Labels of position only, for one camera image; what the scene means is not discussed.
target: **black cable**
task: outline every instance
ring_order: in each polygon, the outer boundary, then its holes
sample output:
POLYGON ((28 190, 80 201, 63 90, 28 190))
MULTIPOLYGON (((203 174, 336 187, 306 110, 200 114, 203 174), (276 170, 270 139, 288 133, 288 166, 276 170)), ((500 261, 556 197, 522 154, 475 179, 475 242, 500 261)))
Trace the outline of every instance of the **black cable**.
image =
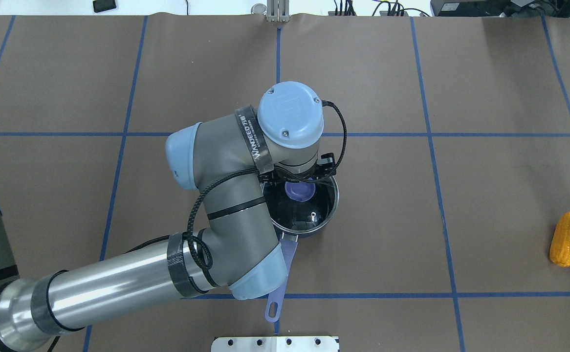
POLYGON ((346 3, 350 3, 350 7, 348 7, 350 16, 356 16, 357 13, 354 11, 354 7, 352 6, 352 0, 346 0, 346 3))
POLYGON ((372 13, 372 16, 374 16, 376 14, 376 12, 378 11, 378 8, 381 7, 382 4, 387 4, 387 11, 390 10, 390 7, 392 7, 392 3, 388 2, 388 1, 380 1, 378 3, 378 5, 376 5, 376 8, 374 9, 374 12, 372 13))
POLYGON ((426 17, 430 17, 430 15, 429 15, 428 13, 426 13, 426 12, 422 11, 421 9, 416 9, 416 8, 413 8, 413 7, 408 7, 408 8, 406 8, 406 9, 402 9, 402 11, 403 11, 403 12, 404 12, 404 11, 407 11, 407 10, 415 10, 415 11, 419 11, 420 13, 423 13, 423 14, 424 14, 424 16, 426 16, 426 17))
POLYGON ((398 2, 379 1, 378 5, 376 5, 376 8, 374 9, 374 12, 372 13, 372 16, 376 14, 376 11, 379 7, 381 7, 381 4, 387 4, 387 16, 389 16, 390 12, 392 11, 392 4, 398 4, 398 6, 402 7, 402 4, 399 4, 398 2))
POLYGON ((306 183, 319 183, 319 182, 323 182, 324 180, 326 180, 330 176, 334 176, 335 174, 337 174, 337 168, 339 167, 339 164, 341 163, 341 160, 343 160, 344 154, 346 153, 346 138, 348 138, 348 130, 346 129, 346 121, 344 120, 344 117, 342 116, 341 111, 339 111, 338 107, 333 102, 328 102, 326 100, 323 100, 322 106, 323 107, 332 107, 335 110, 335 112, 337 113, 337 115, 339 116, 339 120, 341 120, 341 127, 344 130, 344 136, 343 136, 343 142, 341 144, 341 153, 339 154, 339 158, 338 158, 337 162, 335 163, 335 165, 332 168, 330 168, 330 170, 327 174, 320 176, 320 178, 318 178, 316 180, 308 180, 307 178, 298 176, 296 174, 292 174, 289 170, 284 169, 283 167, 274 166, 274 169, 278 169, 279 171, 283 172, 283 174, 285 174, 285 176, 289 177, 290 179, 293 179, 293 180, 296 180, 299 182, 306 182, 306 183))
POLYGON ((395 2, 394 7, 392 7, 392 10, 387 13, 387 16, 394 16, 396 14, 396 9, 399 9, 398 5, 400 5, 400 2, 395 2))
POLYGON ((59 341, 59 338, 61 336, 55 336, 55 339, 52 340, 52 343, 50 344, 50 346, 48 346, 48 350, 46 352, 52 352, 52 350, 55 349, 55 346, 57 345, 57 342, 59 341))
MULTIPOLYGON (((339 116, 339 120, 341 121, 341 127, 344 130, 343 142, 341 145, 341 153, 339 154, 339 158, 338 158, 337 162, 335 163, 335 165, 332 168, 330 168, 330 171, 327 174, 321 176, 320 178, 318 178, 316 180, 308 180, 306 178, 292 174, 289 170, 283 169, 283 167, 279 167, 279 166, 274 167, 274 169, 281 170, 281 172, 286 174, 291 179, 298 180, 301 182, 307 182, 307 183, 323 182, 324 180, 326 180, 330 176, 333 176, 334 174, 336 174, 337 168, 339 167, 341 160, 343 160, 343 158, 344 158, 344 154, 346 153, 346 139, 348 138, 348 130, 346 129, 346 121, 344 120, 344 117, 342 116, 341 111, 339 111, 339 108, 333 102, 328 102, 326 100, 323 100, 322 106, 323 107, 332 107, 335 110, 335 112, 339 116)), ((187 232, 183 233, 183 239, 185 241, 187 241, 187 247, 189 247, 189 253, 192 255, 192 259, 194 259, 194 262, 196 262, 196 265, 198 265, 200 267, 200 269, 209 270, 209 269, 211 269, 211 267, 213 265, 213 257, 211 256, 211 251, 209 250, 209 247, 207 247, 206 243, 204 243, 202 240, 200 240, 199 238, 197 238, 196 236, 193 235, 193 233, 194 233, 194 221, 196 220, 196 214, 198 214, 198 209, 200 208, 201 203, 203 202, 203 200, 205 199, 207 194, 209 194, 209 192, 211 190, 213 190, 214 188, 218 187, 218 185, 221 185, 222 183, 225 183, 226 181, 231 180, 232 178, 236 178, 238 176, 255 174, 255 173, 259 173, 259 170, 257 170, 256 168, 252 168, 252 169, 241 170, 241 171, 237 171, 237 172, 233 172, 231 174, 228 174, 227 176, 224 176, 224 177, 212 182, 207 187, 205 187, 200 192, 200 195, 198 196, 198 198, 194 202, 192 210, 189 213, 189 218, 187 219, 187 232), (204 254, 204 257, 206 258, 206 261, 203 258, 200 258, 200 256, 198 256, 198 252, 194 246, 194 243, 198 243, 200 245, 200 247, 202 247, 202 252, 204 254)), ((146 242, 132 248, 127 253, 133 252, 133 251, 138 250, 138 249, 142 249, 142 248, 144 248, 148 245, 151 245, 153 243, 166 241, 169 238, 170 238, 170 236, 168 235, 168 236, 161 236, 160 238, 151 239, 149 241, 146 241, 146 242)))
POLYGON ((136 245, 135 247, 133 247, 133 248, 127 250, 124 254, 130 253, 130 252, 134 252, 135 250, 142 249, 142 248, 144 248, 144 247, 147 247, 148 245, 151 245, 151 244, 154 244, 154 243, 157 243, 157 242, 166 241, 166 240, 168 240, 169 238, 170 238, 170 235, 165 235, 165 236, 161 236, 160 238, 155 238, 155 239, 148 240, 148 241, 146 241, 146 242, 144 242, 144 243, 142 243, 142 244, 140 244, 140 245, 136 245))
POLYGON ((185 233, 184 236, 186 237, 185 239, 187 239, 187 246, 189 247, 189 253, 192 255, 192 258, 196 262, 196 265, 200 267, 200 269, 209 270, 213 265, 213 258, 211 257, 211 252, 209 251, 209 248, 207 247, 207 245, 205 245, 204 242, 202 242, 199 238, 193 235, 194 220, 196 219, 196 214, 198 214, 198 208, 200 208, 200 204, 205 199, 207 194, 214 188, 218 187, 218 185, 220 185, 221 183, 231 180, 232 178, 236 178, 237 176, 254 174, 256 172, 258 173, 259 170, 257 170, 256 168, 252 168, 228 174, 227 176, 224 176, 223 178, 220 178, 219 180, 216 180, 207 187, 205 187, 205 189, 202 190, 202 192, 200 192, 200 196, 198 196, 198 199, 196 199, 196 201, 194 202, 192 211, 189 213, 189 219, 187 219, 187 233, 185 233), (206 262, 205 260, 203 260, 198 256, 196 248, 194 247, 194 242, 198 242, 202 246, 202 252, 205 258, 207 259, 206 262))

